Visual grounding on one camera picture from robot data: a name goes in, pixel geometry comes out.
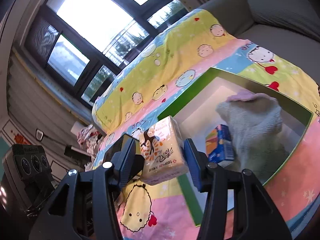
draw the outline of light blue towel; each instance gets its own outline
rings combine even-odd
[[[266,94],[249,93],[252,96],[248,97],[246,90],[228,98],[218,104],[216,111],[229,126],[236,153],[227,169],[250,169],[264,183],[288,157],[277,138],[282,128],[281,107]]]

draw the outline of silver screw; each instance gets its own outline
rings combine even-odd
[[[109,169],[112,167],[112,163],[111,162],[105,162],[102,164],[102,167],[104,167],[105,169]]]
[[[73,175],[76,175],[77,172],[78,172],[77,170],[72,169],[72,170],[68,171],[68,175],[69,175],[69,176],[73,176]]]
[[[215,169],[218,166],[217,163],[208,163],[207,165],[210,169]]]
[[[247,175],[247,176],[251,176],[252,175],[252,171],[248,170],[248,169],[244,169],[243,170],[243,174]]]

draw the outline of window frame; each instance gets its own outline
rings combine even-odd
[[[135,0],[112,0],[118,6],[120,6],[125,12],[127,12],[133,20],[135,20],[142,28],[144,28],[149,35],[136,47],[131,49],[128,54],[136,49],[145,48],[159,33],[161,33],[166,28],[166,23],[170,23],[172,20],[175,22],[187,13],[186,9],[180,10],[175,15],[171,16],[167,21],[162,23],[158,28],[153,27],[148,22],[148,19],[160,10],[163,6],[167,5],[173,0],[148,0],[144,4],[139,5]],[[92,106],[81,98],[82,94],[89,86],[92,79],[98,73],[100,68],[105,65],[110,69],[115,75],[121,72],[121,68],[114,64],[109,58],[107,58],[102,52],[95,48],[89,41],[83,38],[75,29],[68,25],[62,18],[60,18],[49,6],[47,6],[48,0],[40,6],[38,14],[36,17],[42,17],[50,25],[52,25],[59,34],[57,35],[52,48],[49,52],[46,63],[43,61],[39,62],[35,57],[36,61],[40,63],[41,67],[71,96],[75,97],[78,101],[84,104],[88,108]],[[60,35],[63,35],[69,42],[71,42],[84,56],[89,59],[89,63],[86,65],[75,85],[72,86],[67,80],[65,80],[49,63],[49,57],[52,53],[54,46]],[[92,99],[96,99],[101,91],[107,89],[111,84],[109,78],[107,78],[101,86],[98,88]]]

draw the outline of cartoon print blanket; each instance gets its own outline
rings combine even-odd
[[[248,40],[229,35],[207,11],[196,9],[157,36],[99,98],[92,116],[108,136],[94,167],[123,132],[136,136],[208,68],[260,82],[314,113],[308,130],[284,167],[265,185],[293,231],[320,192],[320,92],[300,68]],[[118,212],[125,239],[196,239],[177,179],[155,186],[127,185]],[[227,219],[225,237],[232,224]]]

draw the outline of window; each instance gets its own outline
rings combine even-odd
[[[91,107],[126,65],[186,13],[179,0],[47,0],[24,47]]]

